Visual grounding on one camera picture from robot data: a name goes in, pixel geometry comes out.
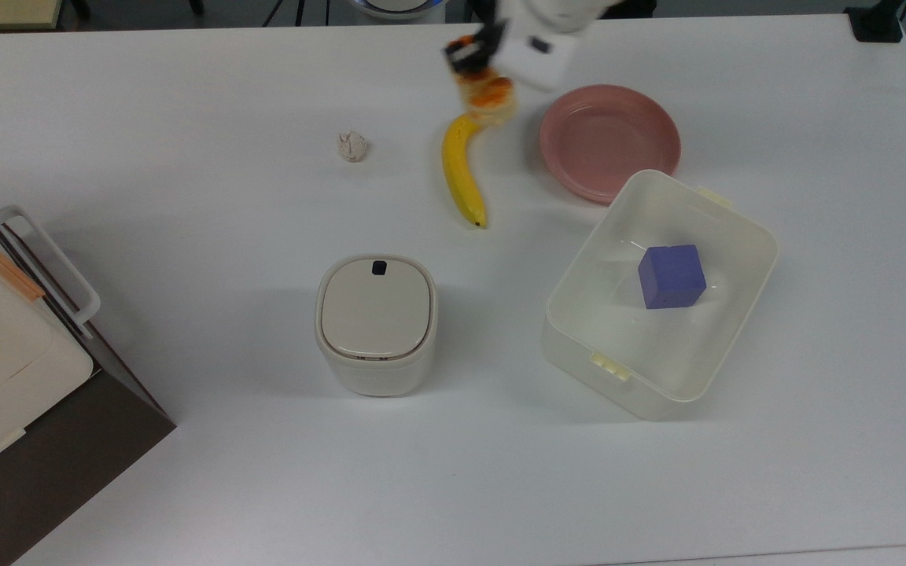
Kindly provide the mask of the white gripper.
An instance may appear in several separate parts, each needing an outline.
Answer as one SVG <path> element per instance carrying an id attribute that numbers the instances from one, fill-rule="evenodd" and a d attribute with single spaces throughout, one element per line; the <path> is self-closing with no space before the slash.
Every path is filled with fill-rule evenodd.
<path id="1" fill-rule="evenodd" d="M 482 22 L 475 35 L 447 43 L 443 55 L 454 75 L 468 76 L 488 68 L 488 58 L 494 54 L 496 71 L 551 92 L 565 78 L 579 42 L 579 36 L 557 32 L 524 14 L 503 22 Z"/>

